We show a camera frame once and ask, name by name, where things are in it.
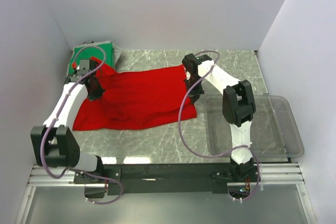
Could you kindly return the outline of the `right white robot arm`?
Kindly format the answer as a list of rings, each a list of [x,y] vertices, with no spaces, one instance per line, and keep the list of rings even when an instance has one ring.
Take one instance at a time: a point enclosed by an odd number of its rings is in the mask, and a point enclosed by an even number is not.
[[[256,112],[256,105],[251,83],[248,80],[239,80],[226,71],[221,69],[216,63],[220,58],[220,53],[216,59],[212,59],[206,53],[201,51],[196,54],[184,56],[182,65],[189,78],[185,79],[186,95],[180,105],[178,114],[178,132],[183,145],[196,156],[202,158],[223,157],[226,153],[220,153],[214,156],[205,156],[193,151],[183,138],[181,130],[181,119],[184,104],[187,98],[194,103],[204,93],[202,81],[207,80],[222,94],[222,113],[224,119],[230,126],[232,149],[230,153],[230,177],[235,181],[241,182],[251,175],[255,170],[253,153],[250,149],[250,128]]]

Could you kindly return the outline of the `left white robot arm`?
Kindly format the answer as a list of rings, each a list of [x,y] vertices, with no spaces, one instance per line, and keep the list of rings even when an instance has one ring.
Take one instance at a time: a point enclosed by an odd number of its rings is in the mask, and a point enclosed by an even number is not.
[[[72,128],[82,103],[100,99],[105,92],[96,77],[100,65],[97,60],[80,60],[79,67],[65,79],[52,114],[30,132],[37,165],[86,172],[93,183],[101,182],[105,176],[101,157],[81,152]]]

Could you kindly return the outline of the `red t shirt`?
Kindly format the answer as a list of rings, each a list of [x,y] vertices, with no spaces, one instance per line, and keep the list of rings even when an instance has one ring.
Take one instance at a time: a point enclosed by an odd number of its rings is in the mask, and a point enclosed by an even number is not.
[[[72,129],[143,130],[177,122],[186,94],[185,79],[183,65],[103,76],[103,96],[82,103]],[[187,98],[181,120],[196,116]]]

